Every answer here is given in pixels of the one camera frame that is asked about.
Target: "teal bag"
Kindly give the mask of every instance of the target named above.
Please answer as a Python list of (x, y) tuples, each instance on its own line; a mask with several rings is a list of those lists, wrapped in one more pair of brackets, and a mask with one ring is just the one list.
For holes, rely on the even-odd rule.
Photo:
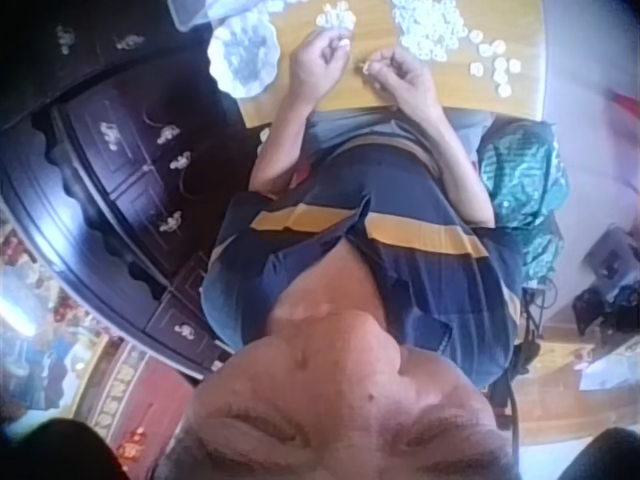
[(517, 121), (480, 146), (480, 176), (493, 203), (496, 227), (521, 241), (524, 286), (552, 275), (564, 241), (553, 213), (569, 196), (569, 177), (546, 122)]

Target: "black object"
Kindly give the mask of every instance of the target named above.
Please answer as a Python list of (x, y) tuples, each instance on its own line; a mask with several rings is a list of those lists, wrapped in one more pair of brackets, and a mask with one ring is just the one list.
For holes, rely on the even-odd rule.
[(576, 317), (576, 326), (580, 336), (584, 336), (587, 329), (602, 317), (605, 304), (602, 294), (596, 288), (588, 288), (578, 295), (571, 305)]
[(109, 446), (84, 423), (50, 420), (15, 445), (0, 439), (9, 480), (129, 480)]
[(640, 475), (640, 435), (611, 428), (598, 435), (558, 480), (636, 480)]
[(610, 227), (585, 257), (596, 275), (593, 284), (605, 301), (613, 303), (620, 289), (640, 281), (640, 253), (623, 228)]
[(539, 306), (536, 300), (540, 295), (544, 305), (544, 292), (523, 290), (521, 316), (526, 322), (523, 341), (514, 347), (509, 366), (487, 391), (487, 399), (493, 407), (498, 428), (503, 432), (511, 432), (511, 449), (516, 466), (520, 463), (520, 422), (518, 402), (512, 383), (516, 377), (529, 373), (529, 366), (540, 355), (538, 338), (541, 338), (542, 332), (542, 312), (540, 320), (536, 321), (531, 311), (533, 305)]

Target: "striped shirt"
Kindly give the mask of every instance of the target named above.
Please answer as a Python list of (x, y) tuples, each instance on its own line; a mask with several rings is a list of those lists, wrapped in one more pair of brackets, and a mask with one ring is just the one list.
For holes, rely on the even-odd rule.
[(424, 163), (385, 144), (340, 152), (275, 201), (233, 199), (202, 291), (216, 334), (236, 350), (263, 337), (279, 296), (342, 239), (370, 268), (399, 343), (448, 357), (478, 387), (506, 369), (520, 317), (518, 241), (469, 228)]

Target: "finger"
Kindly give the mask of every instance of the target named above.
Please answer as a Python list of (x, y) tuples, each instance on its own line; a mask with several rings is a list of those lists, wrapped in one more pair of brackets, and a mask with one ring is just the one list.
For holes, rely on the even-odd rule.
[(402, 67), (405, 71), (412, 71), (422, 67), (420, 59), (402, 46), (397, 46), (393, 49), (391, 59), (392, 63)]
[(322, 49), (322, 59), (324, 60), (324, 63), (329, 64), (332, 57), (333, 57), (333, 48), (324, 47)]
[(384, 88), (392, 93), (402, 88), (403, 81), (398, 77), (395, 70), (384, 62), (371, 62), (369, 65), (369, 75), (373, 80), (379, 82)]
[(303, 42), (303, 49), (312, 54), (322, 52), (325, 47), (331, 46), (332, 40), (340, 41), (343, 38), (350, 38), (351, 32), (343, 28), (318, 29), (312, 32)]
[(369, 85), (384, 103), (395, 103), (394, 95), (389, 90), (384, 88), (377, 80), (373, 79), (372, 77), (366, 77), (365, 84)]
[(344, 70), (351, 57), (351, 41), (343, 38), (338, 43), (338, 47), (333, 50), (333, 56), (329, 61), (329, 68), (332, 70)]
[[(373, 62), (371, 60), (367, 60), (365, 63), (360, 63), (358, 66), (361, 70), (358, 73), (362, 73), (365, 77), (369, 76), (369, 66)], [(378, 63), (384, 63), (385, 65), (391, 66), (391, 60), (380, 60)]]
[(380, 62), (382, 60), (390, 61), (393, 58), (394, 51), (395, 51), (394, 47), (383, 48), (382, 50), (378, 50), (377, 52), (373, 53), (369, 57), (369, 61), (370, 62)]

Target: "cabinet drawer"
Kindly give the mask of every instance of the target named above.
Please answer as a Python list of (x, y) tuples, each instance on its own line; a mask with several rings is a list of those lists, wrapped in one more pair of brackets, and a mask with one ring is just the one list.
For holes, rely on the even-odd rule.
[(224, 214), (236, 192), (246, 189), (256, 156), (246, 148), (251, 142), (224, 131), (215, 135), (218, 139), (204, 147), (187, 144), (152, 166), (167, 188), (176, 185), (183, 201), (202, 208), (209, 222)]
[(200, 288), (207, 275), (207, 257), (202, 253), (196, 253), (189, 262), (182, 268), (174, 282), (174, 290), (177, 295), (202, 318), (205, 318), (200, 300)]
[(108, 192), (146, 164), (128, 113), (108, 85), (74, 100), (67, 112), (84, 156)]
[(176, 353), (209, 368), (222, 351), (214, 343), (209, 327), (174, 295), (165, 298), (145, 332)]
[(185, 34), (174, 26), (166, 0), (97, 2), (95, 15), (100, 19), (96, 37), (105, 64), (175, 48), (199, 34)]
[(151, 162), (171, 148), (206, 144), (229, 126), (203, 49), (147, 62), (111, 84)]
[(155, 171), (143, 174), (115, 202), (135, 236), (153, 254), (158, 266), (171, 275), (196, 250), (196, 209), (179, 196), (177, 187), (165, 188)]
[(40, 61), (34, 63), (37, 81), (55, 97), (102, 68), (91, 2), (51, 12), (44, 28), (34, 35)]

